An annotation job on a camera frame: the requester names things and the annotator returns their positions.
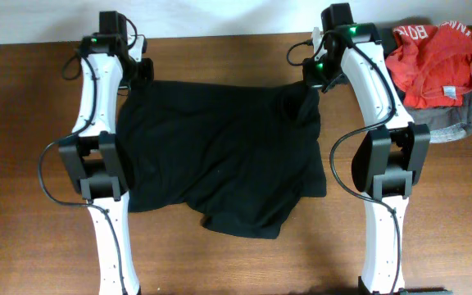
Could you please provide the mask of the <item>black polo shirt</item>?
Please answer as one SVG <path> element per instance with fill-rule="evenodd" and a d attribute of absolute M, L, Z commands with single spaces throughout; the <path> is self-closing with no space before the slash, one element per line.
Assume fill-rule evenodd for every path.
<path fill-rule="evenodd" d="M 238 87 L 154 81 L 117 121 L 129 210 L 184 203 L 211 231 L 274 239 L 303 197 L 324 197 L 319 94 L 303 82 Z"/>

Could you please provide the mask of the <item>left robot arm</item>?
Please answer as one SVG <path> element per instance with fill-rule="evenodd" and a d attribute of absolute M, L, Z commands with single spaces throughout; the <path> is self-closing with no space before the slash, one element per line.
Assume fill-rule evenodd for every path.
<path fill-rule="evenodd" d="M 117 93 L 151 67 L 142 59 L 147 43 L 129 34 L 131 25 L 118 11 L 102 11 L 98 31 L 82 38 L 76 49 L 83 78 L 79 113 L 58 146 L 93 222 L 101 294 L 141 292 L 129 238 L 129 170 L 116 137 Z"/>

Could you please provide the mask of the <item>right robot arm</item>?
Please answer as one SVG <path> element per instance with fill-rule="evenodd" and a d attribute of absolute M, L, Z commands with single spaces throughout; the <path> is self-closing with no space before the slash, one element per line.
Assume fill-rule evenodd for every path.
<path fill-rule="evenodd" d="M 365 124 L 330 150 L 335 153 L 357 134 L 365 136 L 352 158 L 354 186 L 345 188 L 365 207 L 365 260 L 353 293 L 446 294 L 442 287 L 408 288 L 402 272 L 403 223 L 428 153 L 429 127 L 417 125 L 402 105 L 375 24 L 356 23 L 346 2 L 325 8 L 320 18 L 322 26 L 311 35 L 314 54 L 302 63 L 304 80 L 324 93 L 349 83 Z"/>

